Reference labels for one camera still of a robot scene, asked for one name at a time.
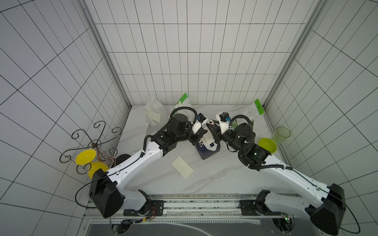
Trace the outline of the navy blue beige bag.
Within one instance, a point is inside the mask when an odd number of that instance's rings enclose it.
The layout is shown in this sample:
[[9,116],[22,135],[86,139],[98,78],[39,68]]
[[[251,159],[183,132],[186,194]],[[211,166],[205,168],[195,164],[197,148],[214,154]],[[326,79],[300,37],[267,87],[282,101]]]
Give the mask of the navy blue beige bag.
[[200,155],[202,160],[206,160],[207,158],[213,156],[214,154],[220,151],[221,145],[212,142],[208,144],[207,141],[200,141],[196,144],[196,150]]

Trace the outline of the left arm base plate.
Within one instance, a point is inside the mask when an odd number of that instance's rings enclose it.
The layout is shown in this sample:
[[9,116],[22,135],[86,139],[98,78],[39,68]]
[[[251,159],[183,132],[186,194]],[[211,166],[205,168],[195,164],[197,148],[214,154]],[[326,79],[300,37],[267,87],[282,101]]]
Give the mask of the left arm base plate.
[[150,200],[140,210],[125,209],[123,216],[151,217],[162,216],[164,210],[163,200]]

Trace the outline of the dark round stand base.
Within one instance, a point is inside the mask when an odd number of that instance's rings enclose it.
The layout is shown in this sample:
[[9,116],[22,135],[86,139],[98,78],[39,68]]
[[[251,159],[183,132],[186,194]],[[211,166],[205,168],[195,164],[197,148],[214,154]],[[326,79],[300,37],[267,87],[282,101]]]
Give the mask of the dark round stand base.
[[120,165],[124,161],[128,160],[131,157],[129,154],[122,154],[115,158],[115,166]]

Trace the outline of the lime green bowl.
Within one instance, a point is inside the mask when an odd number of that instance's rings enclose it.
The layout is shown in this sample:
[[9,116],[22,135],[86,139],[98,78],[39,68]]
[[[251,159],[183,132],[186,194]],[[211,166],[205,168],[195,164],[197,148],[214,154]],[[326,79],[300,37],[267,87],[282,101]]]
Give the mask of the lime green bowl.
[[270,153],[275,153],[278,149],[276,143],[269,138],[261,138],[258,145]]

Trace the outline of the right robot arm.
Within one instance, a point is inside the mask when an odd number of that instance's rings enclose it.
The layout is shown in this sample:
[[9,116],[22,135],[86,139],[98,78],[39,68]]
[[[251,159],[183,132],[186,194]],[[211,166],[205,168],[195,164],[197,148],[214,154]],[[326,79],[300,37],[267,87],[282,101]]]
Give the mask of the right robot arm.
[[298,194],[290,197],[262,190],[253,203],[258,214],[288,213],[310,220],[329,235],[338,235],[346,212],[345,194],[340,186],[326,185],[305,176],[255,144],[253,122],[245,115],[230,118],[228,113],[221,113],[206,126],[215,142],[223,141],[234,149],[245,167],[279,180]]

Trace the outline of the yellow plastic goblet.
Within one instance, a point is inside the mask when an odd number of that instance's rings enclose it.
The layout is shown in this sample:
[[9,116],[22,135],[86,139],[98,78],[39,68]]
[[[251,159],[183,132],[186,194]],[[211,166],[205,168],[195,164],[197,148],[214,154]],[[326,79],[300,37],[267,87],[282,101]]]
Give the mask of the yellow plastic goblet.
[[82,151],[76,157],[75,163],[76,172],[79,175],[88,175],[90,179],[93,178],[93,175],[96,171],[102,170],[104,172],[109,170],[109,167],[103,163],[95,161],[97,159],[97,152],[94,149],[87,149]]

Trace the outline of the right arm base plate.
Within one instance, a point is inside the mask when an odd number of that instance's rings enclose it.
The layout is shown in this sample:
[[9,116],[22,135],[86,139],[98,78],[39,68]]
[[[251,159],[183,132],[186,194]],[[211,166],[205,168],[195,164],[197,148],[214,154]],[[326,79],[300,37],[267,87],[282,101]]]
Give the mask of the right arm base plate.
[[281,212],[273,212],[267,207],[257,207],[254,200],[240,200],[238,207],[243,216],[281,216]]

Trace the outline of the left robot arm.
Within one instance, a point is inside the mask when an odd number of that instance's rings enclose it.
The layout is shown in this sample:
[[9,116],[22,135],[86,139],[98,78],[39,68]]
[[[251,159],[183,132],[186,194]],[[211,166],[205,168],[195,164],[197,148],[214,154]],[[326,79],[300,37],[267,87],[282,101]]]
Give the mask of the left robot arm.
[[121,209],[140,215],[149,213],[150,197],[143,190],[129,191],[125,187],[148,165],[175,149],[178,142],[189,141],[196,145],[200,141],[206,133],[202,126],[208,120],[194,108],[186,109],[193,112],[193,121],[179,113],[182,107],[174,109],[168,122],[156,134],[145,136],[142,150],[107,171],[94,172],[89,197],[103,218],[109,218]]

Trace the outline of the clear green plastic cup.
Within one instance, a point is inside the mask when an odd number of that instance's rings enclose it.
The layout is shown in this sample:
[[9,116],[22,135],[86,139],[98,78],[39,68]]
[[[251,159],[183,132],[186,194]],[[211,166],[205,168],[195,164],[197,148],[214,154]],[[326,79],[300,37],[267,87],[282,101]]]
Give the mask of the clear green plastic cup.
[[283,143],[286,139],[288,139],[291,136],[291,131],[284,127],[279,126],[276,128],[274,134],[270,138],[277,146]]

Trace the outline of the cream receipt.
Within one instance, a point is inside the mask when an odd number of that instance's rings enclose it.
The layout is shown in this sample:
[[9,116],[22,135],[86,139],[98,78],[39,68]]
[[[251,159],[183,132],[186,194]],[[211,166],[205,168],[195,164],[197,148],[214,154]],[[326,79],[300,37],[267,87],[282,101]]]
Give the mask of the cream receipt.
[[172,162],[172,165],[184,179],[187,179],[194,171],[180,156]]
[[148,123],[160,123],[161,116],[159,113],[154,112],[150,107],[145,107],[146,121]]
[[213,136],[212,136],[211,132],[207,128],[206,124],[203,124],[202,129],[207,130],[208,132],[203,135],[203,137],[201,138],[200,141],[207,141],[208,144],[211,144],[212,142],[214,142],[214,139],[213,139]]

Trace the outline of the aluminium mounting rail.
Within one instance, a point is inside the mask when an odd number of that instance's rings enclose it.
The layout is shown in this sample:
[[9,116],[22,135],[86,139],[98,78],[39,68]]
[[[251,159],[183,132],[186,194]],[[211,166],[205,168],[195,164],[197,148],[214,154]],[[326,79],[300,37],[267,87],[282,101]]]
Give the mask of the aluminium mounting rail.
[[[321,199],[309,199],[305,196],[293,194],[276,194],[264,191],[257,195],[149,195],[151,200],[163,200],[162,216],[133,217],[123,216],[124,210],[117,211],[114,218],[153,218],[156,219],[210,219],[210,218],[291,218],[300,217],[309,219],[306,212],[322,205]],[[238,207],[240,200],[254,200],[257,207],[267,207],[273,212],[281,212],[281,216],[243,216]],[[93,201],[84,213],[85,218],[103,218]]]

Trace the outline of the green white bag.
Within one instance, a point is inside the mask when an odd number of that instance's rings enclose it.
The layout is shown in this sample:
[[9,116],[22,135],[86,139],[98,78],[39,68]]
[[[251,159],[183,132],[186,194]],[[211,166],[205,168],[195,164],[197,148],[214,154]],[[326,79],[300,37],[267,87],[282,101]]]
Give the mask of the green white bag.
[[[192,107],[189,97],[187,93],[184,93],[182,97],[179,99],[178,103],[175,105],[175,109],[179,107]],[[183,114],[188,117],[188,119],[192,119],[194,117],[194,113],[187,109],[182,109],[180,111],[177,111],[179,114]]]
[[[265,113],[265,110],[259,101],[259,99],[256,99],[254,102],[252,102],[251,105],[247,106],[243,111],[240,111],[239,113],[234,113],[231,115],[231,118],[233,119],[235,116],[243,115],[248,117],[248,119],[251,121],[251,123],[254,123],[256,119],[258,119],[260,116],[262,116]],[[232,129],[235,129],[240,124],[249,124],[248,121],[245,118],[236,118],[232,122]]]

